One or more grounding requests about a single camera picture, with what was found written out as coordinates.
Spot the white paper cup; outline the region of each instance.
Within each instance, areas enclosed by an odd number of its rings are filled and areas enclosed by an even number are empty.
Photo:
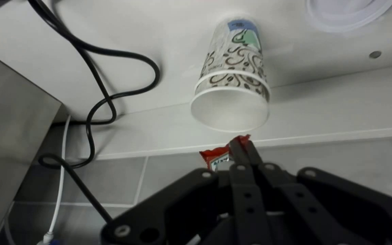
[[[195,119],[227,132],[244,132],[268,118],[269,87],[255,26],[220,23],[213,34],[190,105]]]

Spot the tile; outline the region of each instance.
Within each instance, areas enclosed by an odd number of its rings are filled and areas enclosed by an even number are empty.
[[[96,160],[76,173],[102,203],[133,204],[141,175],[144,158]],[[31,166],[21,183],[16,200],[54,201],[57,194],[58,171]],[[73,179],[65,174],[62,201],[87,203]]]
[[[295,174],[318,167],[392,196],[392,139],[259,148],[265,162]]]
[[[138,201],[163,189],[186,173],[205,167],[198,154],[152,156],[146,162]]]
[[[125,208],[106,208],[114,217]],[[9,215],[13,241],[18,245],[36,245],[47,231],[53,215],[53,205],[14,204]],[[61,243],[100,243],[103,219],[92,207],[62,205],[55,223],[54,238]],[[0,245],[5,245],[5,234],[0,232]]]

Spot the metal panel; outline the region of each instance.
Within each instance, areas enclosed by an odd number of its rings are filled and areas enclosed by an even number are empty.
[[[59,107],[0,61],[0,227]]]

